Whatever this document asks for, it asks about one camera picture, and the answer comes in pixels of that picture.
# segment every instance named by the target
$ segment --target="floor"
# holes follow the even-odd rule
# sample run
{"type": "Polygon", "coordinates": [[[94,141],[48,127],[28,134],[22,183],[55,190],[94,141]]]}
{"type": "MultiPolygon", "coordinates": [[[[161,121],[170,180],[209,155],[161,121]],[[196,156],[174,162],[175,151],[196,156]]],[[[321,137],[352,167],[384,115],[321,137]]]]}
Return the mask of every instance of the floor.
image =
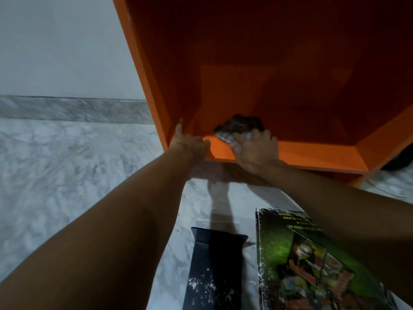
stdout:
{"type": "MultiPolygon", "coordinates": [[[[50,236],[162,153],[154,125],[0,119],[0,280],[50,236]]],[[[413,203],[413,166],[363,189],[413,203]]],[[[299,209],[236,166],[205,162],[187,182],[148,309],[182,309],[192,226],[249,236],[243,308],[258,308],[254,209],[299,209]]],[[[400,308],[408,308],[400,303],[400,308]]]]}

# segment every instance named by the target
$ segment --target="person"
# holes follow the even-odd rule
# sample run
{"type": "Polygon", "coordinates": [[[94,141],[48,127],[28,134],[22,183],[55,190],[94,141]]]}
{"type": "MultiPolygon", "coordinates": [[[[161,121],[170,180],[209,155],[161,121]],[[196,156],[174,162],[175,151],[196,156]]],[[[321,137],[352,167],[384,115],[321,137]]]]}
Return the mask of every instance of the person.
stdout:
{"type": "MultiPolygon", "coordinates": [[[[242,168],[286,192],[413,305],[412,205],[287,165],[268,130],[253,130],[250,140],[234,136],[242,168]]],[[[0,284],[0,309],[145,309],[183,187],[209,147],[208,140],[184,135],[180,122],[166,152],[47,240],[0,284]]]]}

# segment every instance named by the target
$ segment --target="orange cabinet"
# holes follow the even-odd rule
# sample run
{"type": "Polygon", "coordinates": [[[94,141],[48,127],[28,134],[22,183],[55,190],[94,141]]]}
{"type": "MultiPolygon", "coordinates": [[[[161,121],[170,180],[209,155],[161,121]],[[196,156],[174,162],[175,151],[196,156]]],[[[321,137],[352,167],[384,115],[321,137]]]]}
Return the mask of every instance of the orange cabinet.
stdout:
{"type": "Polygon", "coordinates": [[[114,3],[164,149],[183,118],[234,161],[214,128],[258,116],[282,160],[354,181],[413,141],[413,0],[114,3]]]}

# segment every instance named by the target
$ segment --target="hand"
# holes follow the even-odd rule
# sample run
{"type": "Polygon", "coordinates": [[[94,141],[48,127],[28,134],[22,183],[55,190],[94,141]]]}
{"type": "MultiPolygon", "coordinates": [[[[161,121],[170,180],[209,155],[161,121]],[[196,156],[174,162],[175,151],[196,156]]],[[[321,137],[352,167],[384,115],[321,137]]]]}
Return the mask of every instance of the hand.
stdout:
{"type": "Polygon", "coordinates": [[[234,133],[233,136],[241,147],[232,145],[231,149],[237,163],[245,171],[264,177],[269,166],[287,165],[278,158],[278,141],[276,137],[271,137],[271,131],[260,132],[253,129],[251,139],[246,139],[238,133],[234,133]]]}
{"type": "Polygon", "coordinates": [[[211,142],[209,139],[202,140],[201,136],[183,135],[182,123],[183,120],[180,119],[168,150],[175,151],[182,156],[188,154],[188,158],[193,160],[194,165],[197,165],[205,159],[211,142]]]}

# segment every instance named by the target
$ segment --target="wall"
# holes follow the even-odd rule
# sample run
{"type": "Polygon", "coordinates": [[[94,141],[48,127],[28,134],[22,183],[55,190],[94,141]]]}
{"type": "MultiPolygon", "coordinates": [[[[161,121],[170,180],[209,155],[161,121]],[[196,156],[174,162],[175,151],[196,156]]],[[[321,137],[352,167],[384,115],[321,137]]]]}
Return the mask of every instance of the wall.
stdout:
{"type": "Polygon", "coordinates": [[[145,99],[112,0],[0,0],[0,95],[145,99]]]}

